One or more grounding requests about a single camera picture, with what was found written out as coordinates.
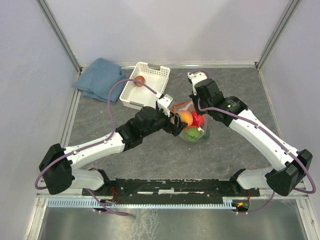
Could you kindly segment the peach fruit toy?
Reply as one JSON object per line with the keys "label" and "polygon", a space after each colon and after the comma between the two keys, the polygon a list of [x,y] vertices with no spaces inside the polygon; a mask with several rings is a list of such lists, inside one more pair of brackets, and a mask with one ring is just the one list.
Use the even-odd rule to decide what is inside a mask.
{"label": "peach fruit toy", "polygon": [[180,120],[183,123],[186,123],[187,126],[191,126],[192,125],[193,116],[189,111],[187,111],[187,110],[179,110],[177,113],[180,115]]}

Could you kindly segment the green watermelon toy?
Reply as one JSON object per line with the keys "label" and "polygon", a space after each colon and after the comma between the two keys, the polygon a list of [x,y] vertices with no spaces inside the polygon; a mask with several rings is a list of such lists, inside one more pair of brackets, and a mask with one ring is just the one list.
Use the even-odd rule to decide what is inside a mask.
{"label": "green watermelon toy", "polygon": [[202,132],[197,127],[190,127],[184,131],[184,139],[188,142],[197,142],[202,137]]}

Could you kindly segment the red pomegranate toy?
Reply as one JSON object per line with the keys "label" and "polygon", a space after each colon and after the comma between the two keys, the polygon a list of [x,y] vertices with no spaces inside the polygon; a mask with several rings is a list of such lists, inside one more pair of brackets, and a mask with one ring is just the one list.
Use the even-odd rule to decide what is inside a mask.
{"label": "red pomegranate toy", "polygon": [[197,128],[201,128],[205,124],[205,116],[197,114],[195,110],[192,111],[191,114],[193,117],[192,126],[196,126]]}

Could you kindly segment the clear zip top bag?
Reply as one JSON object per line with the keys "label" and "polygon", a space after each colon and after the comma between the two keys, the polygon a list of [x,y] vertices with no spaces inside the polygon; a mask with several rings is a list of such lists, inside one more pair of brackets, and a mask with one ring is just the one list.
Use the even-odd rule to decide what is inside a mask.
{"label": "clear zip top bag", "polygon": [[187,124],[178,135],[182,140],[190,143],[204,142],[210,137],[207,117],[196,112],[191,100],[176,103],[171,107],[173,113],[182,116],[182,120]]}

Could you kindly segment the dark green avocado toy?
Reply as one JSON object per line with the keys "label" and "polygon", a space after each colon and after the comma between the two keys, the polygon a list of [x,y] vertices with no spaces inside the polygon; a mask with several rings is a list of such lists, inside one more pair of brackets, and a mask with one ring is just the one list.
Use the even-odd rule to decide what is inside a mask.
{"label": "dark green avocado toy", "polygon": [[211,135],[210,131],[206,131],[205,134],[202,136],[202,139],[203,140],[208,140],[210,135]]}

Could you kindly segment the white plastic basket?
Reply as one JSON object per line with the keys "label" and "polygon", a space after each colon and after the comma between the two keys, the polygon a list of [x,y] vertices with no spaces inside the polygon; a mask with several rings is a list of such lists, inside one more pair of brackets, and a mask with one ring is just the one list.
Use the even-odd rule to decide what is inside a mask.
{"label": "white plastic basket", "polygon": [[[138,62],[133,69],[130,79],[142,76],[145,84],[156,92],[163,94],[169,81],[171,69],[162,65]],[[125,107],[140,110],[142,107],[156,107],[157,96],[144,86],[136,86],[128,81],[119,97]]]}

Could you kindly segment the brown kiwi toy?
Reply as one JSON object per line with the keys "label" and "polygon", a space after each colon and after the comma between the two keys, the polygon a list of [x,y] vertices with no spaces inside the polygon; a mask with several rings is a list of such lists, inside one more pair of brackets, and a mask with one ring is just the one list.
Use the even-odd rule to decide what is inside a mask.
{"label": "brown kiwi toy", "polygon": [[135,80],[136,81],[134,83],[137,87],[142,87],[145,83],[145,78],[142,75],[138,75]]}

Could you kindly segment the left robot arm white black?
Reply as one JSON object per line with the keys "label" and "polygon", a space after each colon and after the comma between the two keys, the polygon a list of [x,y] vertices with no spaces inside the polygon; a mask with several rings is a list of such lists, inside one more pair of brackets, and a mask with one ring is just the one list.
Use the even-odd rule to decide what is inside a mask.
{"label": "left robot arm white black", "polygon": [[39,165],[44,189],[51,195],[67,189],[90,189],[99,195],[106,195],[111,189],[106,173],[101,169],[83,170],[83,166],[133,149],[142,144],[145,137],[160,130],[177,136],[186,126],[179,113],[146,106],[106,136],[66,148],[56,143],[50,146]]}

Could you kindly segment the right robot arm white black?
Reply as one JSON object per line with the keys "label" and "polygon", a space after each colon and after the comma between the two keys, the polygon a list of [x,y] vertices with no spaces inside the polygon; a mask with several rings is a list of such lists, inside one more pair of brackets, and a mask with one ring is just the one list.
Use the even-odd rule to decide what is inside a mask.
{"label": "right robot arm white black", "polygon": [[253,188],[270,188],[288,196],[298,183],[309,176],[313,155],[307,149],[289,145],[264,124],[248,106],[235,96],[224,97],[216,82],[206,76],[192,76],[190,98],[199,115],[208,114],[248,140],[269,161],[270,167],[240,170],[229,183],[231,193],[242,195]]}

